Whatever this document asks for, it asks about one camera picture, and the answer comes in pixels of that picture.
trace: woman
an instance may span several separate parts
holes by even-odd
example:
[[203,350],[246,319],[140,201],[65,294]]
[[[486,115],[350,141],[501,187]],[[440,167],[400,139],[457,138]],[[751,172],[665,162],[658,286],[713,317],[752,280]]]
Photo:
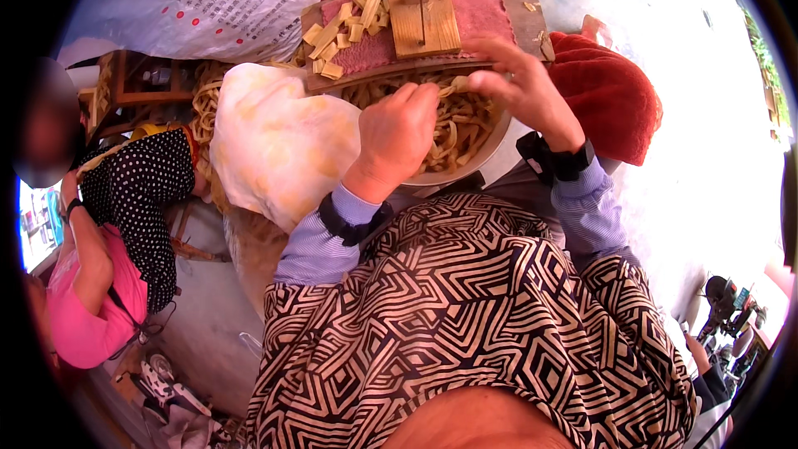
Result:
[[403,86],[362,113],[359,158],[283,252],[249,438],[680,447],[695,393],[626,244],[612,180],[537,59],[496,39],[463,47],[512,74],[475,72],[469,90],[543,134],[571,259],[545,222],[490,188],[402,211],[361,253],[432,140],[437,87]]
[[186,127],[103,148],[62,180],[64,244],[47,287],[52,341],[77,368],[93,368],[135,335],[175,293],[175,254],[163,207],[206,183]]

